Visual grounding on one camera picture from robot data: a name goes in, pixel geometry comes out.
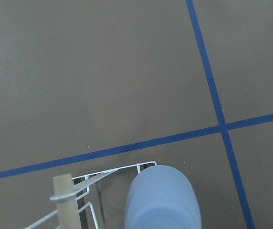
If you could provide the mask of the light blue plastic cup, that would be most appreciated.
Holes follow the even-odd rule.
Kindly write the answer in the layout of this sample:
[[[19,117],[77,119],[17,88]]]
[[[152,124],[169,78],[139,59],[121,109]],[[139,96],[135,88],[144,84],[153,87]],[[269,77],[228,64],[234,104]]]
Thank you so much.
[[[151,166],[141,171],[129,188],[124,227],[200,229],[200,208],[190,181],[170,166]]]

